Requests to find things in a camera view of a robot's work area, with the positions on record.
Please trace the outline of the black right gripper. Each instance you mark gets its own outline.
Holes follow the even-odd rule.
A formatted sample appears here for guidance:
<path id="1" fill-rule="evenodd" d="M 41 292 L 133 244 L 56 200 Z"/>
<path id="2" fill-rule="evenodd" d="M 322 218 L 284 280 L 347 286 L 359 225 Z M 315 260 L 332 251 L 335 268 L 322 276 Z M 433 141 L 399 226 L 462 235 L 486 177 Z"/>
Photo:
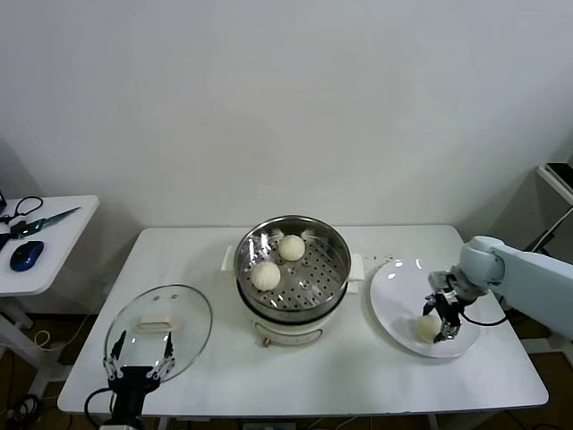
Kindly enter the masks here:
<path id="1" fill-rule="evenodd" d="M 454 290 L 439 290 L 425 298 L 423 316 L 435 313 L 441 319 L 441 326 L 433 338 L 433 343 L 453 340 L 458 335 L 463 306 Z"/>

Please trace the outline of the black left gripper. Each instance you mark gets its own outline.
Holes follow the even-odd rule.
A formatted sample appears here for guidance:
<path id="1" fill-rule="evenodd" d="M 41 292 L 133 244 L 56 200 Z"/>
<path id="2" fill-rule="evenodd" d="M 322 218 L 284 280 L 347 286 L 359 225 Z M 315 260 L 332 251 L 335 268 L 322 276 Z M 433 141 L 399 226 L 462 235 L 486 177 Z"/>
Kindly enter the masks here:
<path id="1" fill-rule="evenodd" d="M 106 353 L 103 366 L 107 373 L 108 386 L 115 394 L 112 417 L 140 417 L 145 397 L 158 388 L 158 381 L 164 381 L 175 368 L 172 333 L 164 337 L 165 350 L 156 365 L 129 365 L 121 367 L 119 358 L 124 345 L 126 331 L 122 331 L 111 352 Z"/>

